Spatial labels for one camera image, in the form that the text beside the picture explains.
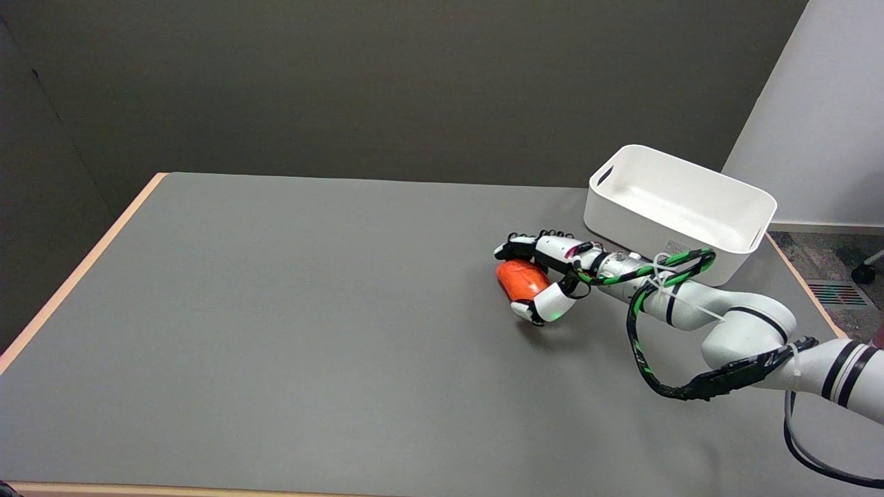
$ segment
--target green and black cable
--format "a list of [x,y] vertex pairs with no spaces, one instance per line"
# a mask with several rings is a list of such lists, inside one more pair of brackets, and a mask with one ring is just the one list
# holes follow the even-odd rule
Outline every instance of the green and black cable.
[[[674,271],[678,266],[691,261],[696,262],[690,267],[676,271],[669,278],[666,278],[666,281],[663,282],[663,287],[678,285],[709,269],[715,261],[715,252],[710,248],[699,248],[670,256],[659,265]],[[591,287],[595,287],[615,285],[630,281],[631,279],[650,276],[654,273],[654,266],[643,266],[635,271],[613,277],[593,276],[579,269],[576,269],[576,271],[583,282]],[[654,376],[651,366],[644,357],[642,344],[638,339],[638,331],[636,329],[636,321],[638,320],[638,315],[642,312],[644,301],[657,289],[657,285],[652,281],[647,281],[632,295],[626,316],[626,334],[629,338],[629,345],[632,347],[632,354],[636,359],[638,372],[642,375],[644,382],[651,387],[651,390],[659,395],[682,401],[696,399],[709,401],[709,399],[716,395],[728,394],[738,388],[758,383],[788,361],[794,354],[792,347],[784,345],[775,350],[739,359],[727,363],[716,370],[699,374],[686,385],[664,385]],[[817,343],[816,339],[804,337],[801,340],[797,340],[795,346],[800,351],[813,347]]]

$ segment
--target orange object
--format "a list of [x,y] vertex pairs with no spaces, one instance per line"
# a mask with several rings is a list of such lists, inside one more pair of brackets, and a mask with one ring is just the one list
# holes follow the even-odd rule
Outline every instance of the orange object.
[[549,287],[549,278],[535,264],[520,259],[498,266],[498,281],[511,302],[529,301]]

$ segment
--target white plastic storage bin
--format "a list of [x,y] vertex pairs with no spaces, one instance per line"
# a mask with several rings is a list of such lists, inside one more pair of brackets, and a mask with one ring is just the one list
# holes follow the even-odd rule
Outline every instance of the white plastic storage bin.
[[766,191],[642,145],[618,150],[590,178],[583,222],[642,256],[715,249],[695,281],[725,284],[758,248],[776,211]]

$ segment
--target floor vent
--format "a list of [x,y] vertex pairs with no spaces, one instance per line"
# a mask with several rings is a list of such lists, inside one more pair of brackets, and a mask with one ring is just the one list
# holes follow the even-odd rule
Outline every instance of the floor vent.
[[827,309],[875,309],[875,304],[852,281],[808,279],[807,286]]

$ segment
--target table surface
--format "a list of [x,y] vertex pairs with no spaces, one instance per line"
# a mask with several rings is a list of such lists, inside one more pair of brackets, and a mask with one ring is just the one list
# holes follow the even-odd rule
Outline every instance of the table surface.
[[[585,190],[174,173],[0,381],[0,478],[411,496],[865,494],[782,441],[782,394],[658,397],[626,306],[536,329],[492,250],[582,225]],[[725,286],[834,338],[765,241]],[[699,344],[650,317],[670,383]],[[880,474],[884,430],[799,396],[819,456]]]

